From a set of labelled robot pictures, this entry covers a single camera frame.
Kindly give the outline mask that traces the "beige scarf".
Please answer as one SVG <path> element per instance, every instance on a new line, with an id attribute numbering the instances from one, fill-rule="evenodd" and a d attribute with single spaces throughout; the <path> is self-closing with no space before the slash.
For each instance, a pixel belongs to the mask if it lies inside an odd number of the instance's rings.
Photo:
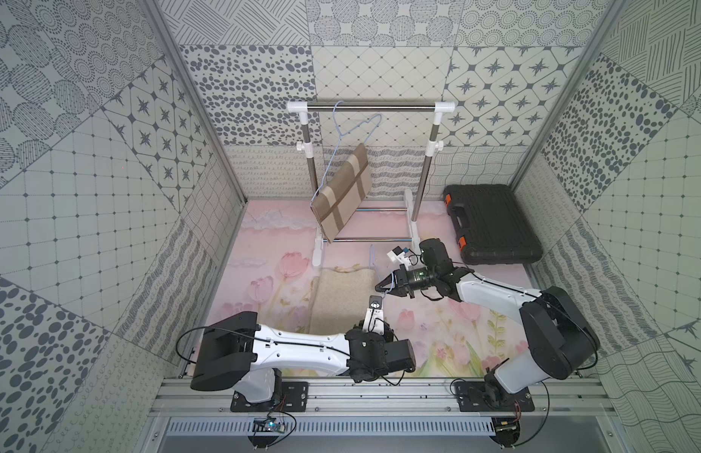
<path id="1" fill-rule="evenodd" d="M 323 269 L 311 309 L 309 333 L 345 334 L 367 314 L 369 298 L 378 283 L 370 268 Z"/>

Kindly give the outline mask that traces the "brown plaid scarf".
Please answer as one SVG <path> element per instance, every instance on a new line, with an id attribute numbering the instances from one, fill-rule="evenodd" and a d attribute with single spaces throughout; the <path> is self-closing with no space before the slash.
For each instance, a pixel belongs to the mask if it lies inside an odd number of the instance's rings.
<path id="1" fill-rule="evenodd" d="M 367 148 L 361 143 L 311 202 L 311 210 L 329 243 L 334 242 L 350 222 L 372 185 Z"/>

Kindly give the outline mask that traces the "blue wire hanger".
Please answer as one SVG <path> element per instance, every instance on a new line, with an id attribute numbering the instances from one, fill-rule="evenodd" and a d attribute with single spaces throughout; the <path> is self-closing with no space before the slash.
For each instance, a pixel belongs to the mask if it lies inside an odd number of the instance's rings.
<path id="1" fill-rule="evenodd" d="M 319 183 L 319 187 L 314 191 L 312 197 L 311 197 L 311 202 L 314 202 L 316 200 L 317 196 L 320 193 L 320 190 L 324 188 L 327 185 L 327 180 L 328 180 L 328 174 L 331 168 L 333 167 L 333 161 L 335 159 L 335 156 L 337 154 L 338 149 L 343 143 L 343 140 L 350 136 L 354 131 L 360 129 L 363 125 L 369 125 L 373 124 L 373 128 L 369 130 L 369 133 L 367 133 L 367 137 L 362 141 L 362 143 L 365 143 L 367 140 L 369 140 L 374 132 L 378 129 L 378 127 L 382 124 L 382 121 L 384 120 L 384 116 L 381 113 L 376 113 L 373 114 L 372 116 L 369 116 L 365 118 L 365 120 L 357 123 L 353 128 L 348 129 L 347 131 L 343 131 L 341 126 L 338 124 L 338 121 L 336 119 L 336 112 L 338 111 L 338 108 L 345 103 L 345 100 L 341 99 L 338 100 L 334 105 L 333 109 L 331 110 L 331 119 L 333 119 L 333 124 L 335 127 L 335 131 L 338 136 L 338 141 L 333 149 L 333 154 L 331 154 L 331 158 L 326 166 L 326 169 L 323 173 L 322 179 Z"/>
<path id="2" fill-rule="evenodd" d="M 376 270 L 375 245 L 371 244 L 368 248 L 368 268 L 374 272 Z"/>

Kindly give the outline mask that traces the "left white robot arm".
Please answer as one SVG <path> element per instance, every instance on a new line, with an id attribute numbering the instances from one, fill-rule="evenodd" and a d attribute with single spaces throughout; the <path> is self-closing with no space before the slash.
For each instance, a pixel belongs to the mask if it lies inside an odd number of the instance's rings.
<path id="1" fill-rule="evenodd" d="M 258 313 L 242 311 L 203 328 L 191 388 L 217 392 L 242 386 L 247 396 L 269 400 L 277 370 L 300 369 L 376 381 L 416 370 L 413 345 L 390 328 L 355 327 L 345 333 L 310 335 L 277 330 L 258 322 Z"/>

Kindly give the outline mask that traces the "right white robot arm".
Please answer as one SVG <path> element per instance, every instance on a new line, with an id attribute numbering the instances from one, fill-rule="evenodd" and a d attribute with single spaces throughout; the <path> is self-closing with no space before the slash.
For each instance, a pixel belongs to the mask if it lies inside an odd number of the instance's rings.
<path id="1" fill-rule="evenodd" d="M 420 243 L 420 268 L 404 263 L 375 287 L 378 293 L 414 297 L 435 289 L 458 307 L 478 305 L 517 322 L 527 349 L 501 362 L 484 376 L 484 397 L 499 406 L 514 394 L 546 379 L 563 381 L 584 363 L 599 358 L 599 339 L 567 292 L 513 287 L 457 266 L 437 238 Z"/>

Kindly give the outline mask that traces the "pink floral table mat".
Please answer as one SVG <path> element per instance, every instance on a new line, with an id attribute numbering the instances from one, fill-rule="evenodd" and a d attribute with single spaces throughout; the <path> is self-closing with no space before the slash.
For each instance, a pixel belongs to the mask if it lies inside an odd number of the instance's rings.
<path id="1" fill-rule="evenodd" d="M 405 237 L 406 214 L 397 202 L 368 202 L 340 237 Z M 309 333 L 311 309 L 323 269 L 368 268 L 375 245 L 378 282 L 393 269 L 386 254 L 401 243 L 331 243 L 322 263 L 312 261 L 316 219 L 302 200 L 250 203 L 221 276 L 207 323 L 256 311 L 262 324 Z M 477 305 L 458 307 L 433 290 L 415 298 L 386 296 L 384 319 L 397 337 L 411 341 L 416 375 L 479 378 L 528 345 L 520 324 Z"/>

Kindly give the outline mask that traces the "black plastic tool case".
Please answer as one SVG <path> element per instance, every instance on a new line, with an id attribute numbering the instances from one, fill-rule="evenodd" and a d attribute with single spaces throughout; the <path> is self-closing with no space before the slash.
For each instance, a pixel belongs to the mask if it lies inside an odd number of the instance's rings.
<path id="1" fill-rule="evenodd" d="M 542 245 L 510 187 L 448 185 L 443 200 L 464 263 L 530 264 L 542 258 Z"/>

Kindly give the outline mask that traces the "green circuit board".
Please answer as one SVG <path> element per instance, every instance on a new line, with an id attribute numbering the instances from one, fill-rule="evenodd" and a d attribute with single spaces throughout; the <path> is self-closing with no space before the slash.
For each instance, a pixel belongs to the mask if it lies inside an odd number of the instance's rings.
<path id="1" fill-rule="evenodd" d="M 287 426 L 284 421 L 277 417 L 265 417 L 264 419 L 255 419 L 253 421 L 254 433 L 272 433 L 281 435 L 286 433 Z"/>

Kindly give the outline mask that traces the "right controller board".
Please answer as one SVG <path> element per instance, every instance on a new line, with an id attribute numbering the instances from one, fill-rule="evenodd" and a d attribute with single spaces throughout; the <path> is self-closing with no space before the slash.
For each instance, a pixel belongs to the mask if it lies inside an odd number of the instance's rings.
<path id="1" fill-rule="evenodd" d="M 493 418 L 492 440 L 502 447 L 512 447 L 520 438 L 520 424 L 514 418 Z"/>

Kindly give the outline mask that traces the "white steel clothes rack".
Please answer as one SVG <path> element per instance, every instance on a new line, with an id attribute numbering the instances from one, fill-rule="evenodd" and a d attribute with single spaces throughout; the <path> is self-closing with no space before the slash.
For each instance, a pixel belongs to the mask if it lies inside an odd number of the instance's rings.
<path id="1" fill-rule="evenodd" d="M 429 141 L 427 142 L 422 170 L 420 172 L 418 188 L 413 193 L 410 189 L 405 189 L 403 193 L 404 206 L 401 208 L 406 214 L 406 223 L 409 235 L 407 237 L 379 237 L 379 238 L 345 238 L 339 237 L 339 243 L 410 243 L 412 249 L 418 249 L 420 237 L 418 233 L 418 215 L 426 189 L 431 163 L 436 153 L 440 152 L 444 143 L 438 138 L 439 128 L 442 124 L 443 116 L 451 114 L 456 110 L 456 104 L 446 101 L 435 102 L 399 102 L 399 101 L 357 101 L 346 103 L 342 100 L 336 102 L 307 102 L 289 101 L 286 103 L 289 113 L 295 113 L 299 117 L 302 140 L 297 143 L 297 150 L 304 153 L 307 160 L 313 195 L 317 196 L 321 186 L 327 177 L 318 177 L 316 163 L 314 162 L 314 145 L 309 127 L 310 114 L 312 112 L 329 111 L 331 114 L 342 112 L 371 112 L 374 117 L 381 118 L 384 112 L 430 112 L 433 114 L 433 125 Z"/>

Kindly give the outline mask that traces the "aluminium mounting rail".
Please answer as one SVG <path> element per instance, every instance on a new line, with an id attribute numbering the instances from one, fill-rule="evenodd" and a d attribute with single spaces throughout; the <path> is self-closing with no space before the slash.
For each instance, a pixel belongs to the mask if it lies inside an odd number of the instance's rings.
<path id="1" fill-rule="evenodd" d="M 398 386 L 385 381 L 354 383 L 349 379 L 288 379 L 308 381 L 305 413 L 232 413 L 235 392 L 193 391 L 186 379 L 167 379 L 149 411 L 163 420 L 165 432 L 176 435 L 238 435 L 293 437 L 320 435 L 419 435 L 492 437 L 493 418 L 514 418 L 533 430 L 554 418 L 573 422 L 601 421 L 615 416 L 610 398 L 595 379 L 546 381 L 529 388 L 531 413 L 462 413 L 450 392 L 453 379 L 405 379 Z M 253 421 L 277 417 L 285 434 L 254 433 Z"/>

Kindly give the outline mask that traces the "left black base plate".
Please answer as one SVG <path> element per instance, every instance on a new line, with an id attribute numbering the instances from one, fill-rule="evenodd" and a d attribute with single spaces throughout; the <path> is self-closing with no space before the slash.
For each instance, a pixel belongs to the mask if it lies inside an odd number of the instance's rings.
<path id="1" fill-rule="evenodd" d="M 281 381 L 273 388 L 269 400 L 250 403 L 243 394 L 235 393 L 231 402 L 232 413 L 305 413 L 309 391 L 308 381 Z"/>

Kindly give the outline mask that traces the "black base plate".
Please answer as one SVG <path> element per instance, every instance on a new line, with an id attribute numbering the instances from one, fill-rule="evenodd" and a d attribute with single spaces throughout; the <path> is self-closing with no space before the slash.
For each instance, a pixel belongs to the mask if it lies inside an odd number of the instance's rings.
<path id="1" fill-rule="evenodd" d="M 535 404 L 528 388 L 516 394 L 508 394 L 505 390 L 494 390 L 482 381 L 466 381 L 454 379 L 450 383 L 450 392 L 455 397 L 459 411 L 462 413 L 531 413 Z"/>
<path id="2" fill-rule="evenodd" d="M 308 381 L 281 381 L 273 388 L 269 400 L 250 403 L 243 394 L 235 393 L 231 402 L 232 413 L 305 413 L 309 391 Z"/>

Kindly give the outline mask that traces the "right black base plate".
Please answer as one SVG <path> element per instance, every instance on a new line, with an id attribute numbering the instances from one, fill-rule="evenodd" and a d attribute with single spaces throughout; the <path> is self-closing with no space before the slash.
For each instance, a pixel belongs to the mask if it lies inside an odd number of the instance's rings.
<path id="1" fill-rule="evenodd" d="M 535 404 L 528 388 L 516 394 L 508 394 L 505 390 L 494 390 L 482 381 L 466 381 L 454 379 L 450 383 L 450 392 L 455 397 L 459 411 L 462 413 L 531 413 Z"/>

